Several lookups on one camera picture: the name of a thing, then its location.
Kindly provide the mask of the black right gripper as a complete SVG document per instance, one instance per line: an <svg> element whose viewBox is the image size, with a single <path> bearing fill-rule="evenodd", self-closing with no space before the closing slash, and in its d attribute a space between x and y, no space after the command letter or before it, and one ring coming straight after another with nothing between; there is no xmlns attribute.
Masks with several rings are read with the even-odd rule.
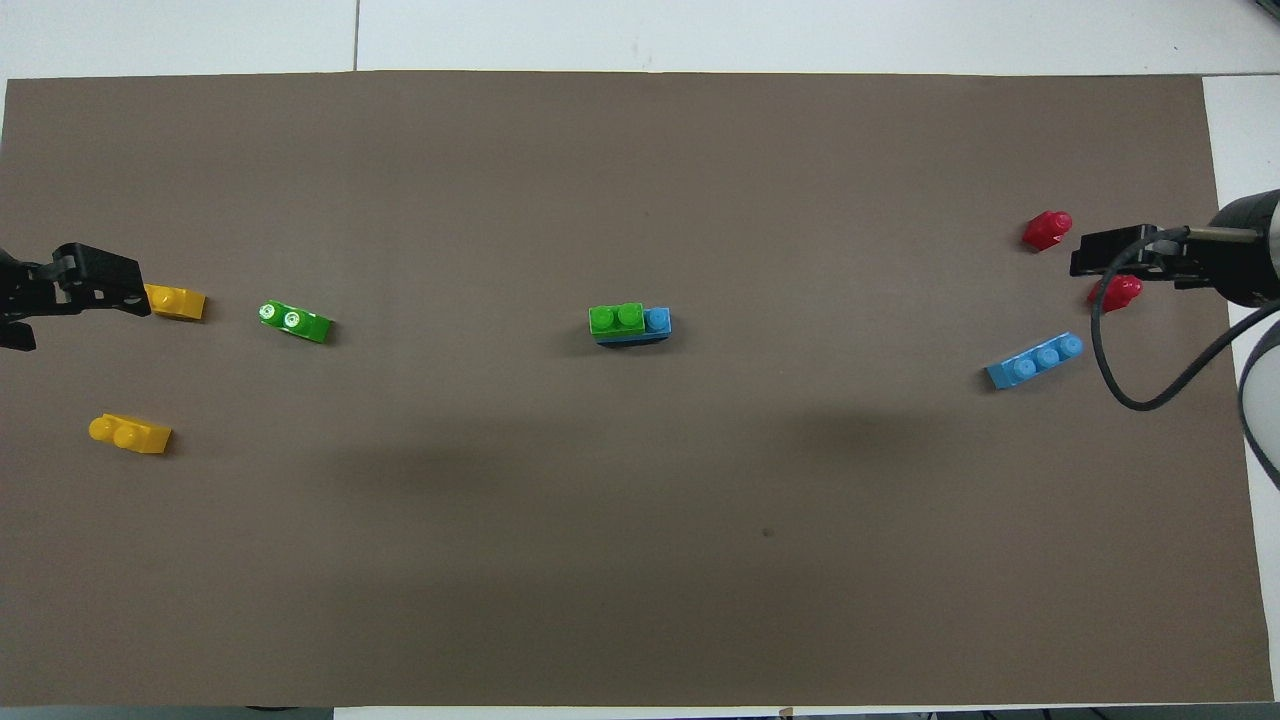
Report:
<svg viewBox="0 0 1280 720"><path fill-rule="evenodd" d="M1207 225L1160 232L1129 225L1080 237L1070 275L1102 275L1116 256L1142 240L1143 250L1117 266L1117 275L1169 282L1175 290L1215 290L1243 307L1277 299L1277 195L1252 193L1222 206ZM1153 237L1152 252L1147 249Z"/></svg>

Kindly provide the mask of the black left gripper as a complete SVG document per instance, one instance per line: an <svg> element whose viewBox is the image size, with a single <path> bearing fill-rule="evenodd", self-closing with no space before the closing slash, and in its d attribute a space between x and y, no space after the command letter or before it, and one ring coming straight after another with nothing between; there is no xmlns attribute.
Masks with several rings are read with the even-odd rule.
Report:
<svg viewBox="0 0 1280 720"><path fill-rule="evenodd" d="M58 288L63 302L58 301ZM148 316L150 301L140 264L86 243L64 243L52 254L52 278L45 265L20 261L1 250L1 348L36 350L35 333L24 320L86 310L111 309Z"/></svg>

